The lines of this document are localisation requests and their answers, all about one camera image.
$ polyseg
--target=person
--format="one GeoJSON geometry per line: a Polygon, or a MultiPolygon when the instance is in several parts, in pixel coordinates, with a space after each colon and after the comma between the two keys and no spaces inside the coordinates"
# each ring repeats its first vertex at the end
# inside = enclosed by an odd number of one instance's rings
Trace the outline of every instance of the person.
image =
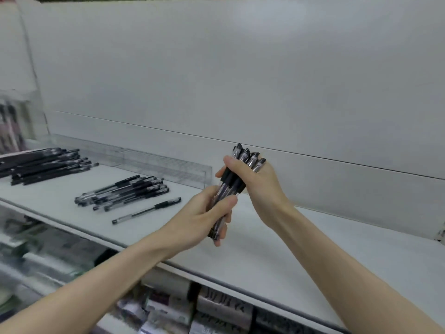
{"type": "MultiPolygon", "coordinates": [[[[230,156],[224,163],[246,183],[260,219],[285,242],[353,334],[444,334],[414,304],[344,252],[302,215],[283,193],[268,163],[259,173],[230,156]]],[[[220,177],[222,168],[217,174],[220,177]]],[[[107,310],[160,261],[206,238],[237,203],[229,196],[207,211],[210,186],[156,232],[59,288],[0,325],[2,334],[87,333],[107,310]]],[[[227,226],[222,230],[224,239],[227,226]]]]}

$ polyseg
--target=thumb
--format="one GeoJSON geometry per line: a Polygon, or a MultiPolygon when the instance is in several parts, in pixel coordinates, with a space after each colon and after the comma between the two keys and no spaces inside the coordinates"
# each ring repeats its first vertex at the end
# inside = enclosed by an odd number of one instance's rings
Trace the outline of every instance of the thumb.
{"type": "Polygon", "coordinates": [[[220,200],[214,207],[203,214],[209,224],[214,224],[219,218],[224,217],[238,202],[238,198],[235,195],[225,197],[220,200]]]}
{"type": "Polygon", "coordinates": [[[255,173],[246,163],[230,156],[224,157],[224,163],[230,170],[237,174],[244,183],[248,184],[253,181],[255,173]]]}

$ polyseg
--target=person's right hand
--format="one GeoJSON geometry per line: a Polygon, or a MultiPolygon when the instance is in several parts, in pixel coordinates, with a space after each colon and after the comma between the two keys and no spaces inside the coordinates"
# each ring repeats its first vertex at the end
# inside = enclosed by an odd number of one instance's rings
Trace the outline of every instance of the person's right hand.
{"type": "MultiPolygon", "coordinates": [[[[266,162],[258,173],[254,173],[244,162],[231,156],[225,156],[224,163],[246,184],[253,207],[264,224],[275,230],[277,212],[283,207],[293,208],[293,204],[284,194],[272,165],[266,162]]],[[[223,175],[226,166],[215,174],[217,178],[223,175]]]]}

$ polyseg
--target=person's right arm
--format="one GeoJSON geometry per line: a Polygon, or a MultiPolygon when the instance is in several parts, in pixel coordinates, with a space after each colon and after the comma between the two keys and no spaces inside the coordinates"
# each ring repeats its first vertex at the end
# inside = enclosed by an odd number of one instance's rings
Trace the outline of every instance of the person's right arm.
{"type": "Polygon", "coordinates": [[[285,242],[353,334],[445,333],[302,215],[283,193],[270,164],[253,173],[230,156],[224,163],[246,183],[259,217],[285,242]]]}

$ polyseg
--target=person's left arm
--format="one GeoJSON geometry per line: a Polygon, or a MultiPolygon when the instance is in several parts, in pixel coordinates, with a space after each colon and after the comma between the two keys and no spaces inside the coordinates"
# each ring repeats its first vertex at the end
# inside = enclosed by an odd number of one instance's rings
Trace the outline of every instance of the person's left arm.
{"type": "Polygon", "coordinates": [[[87,333],[147,271],[196,246],[220,217],[228,215],[226,221],[230,221],[236,196],[225,198],[206,212],[217,190],[210,186],[192,197],[161,229],[3,322],[0,333],[87,333]]]}

